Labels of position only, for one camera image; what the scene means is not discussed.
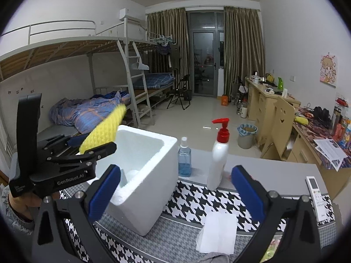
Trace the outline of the grey jacket forearm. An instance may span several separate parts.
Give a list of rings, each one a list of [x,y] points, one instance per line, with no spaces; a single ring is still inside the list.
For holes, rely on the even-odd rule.
[[[12,208],[9,202],[9,186],[1,188],[1,216],[18,241],[22,251],[31,256],[34,221],[24,220]]]

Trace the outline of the person's left hand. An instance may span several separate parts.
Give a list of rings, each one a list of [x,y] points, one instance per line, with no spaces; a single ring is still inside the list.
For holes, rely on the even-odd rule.
[[[39,208],[42,199],[32,192],[27,192],[19,197],[13,197],[12,193],[8,195],[9,203],[16,213],[28,221],[33,220],[32,208]]]

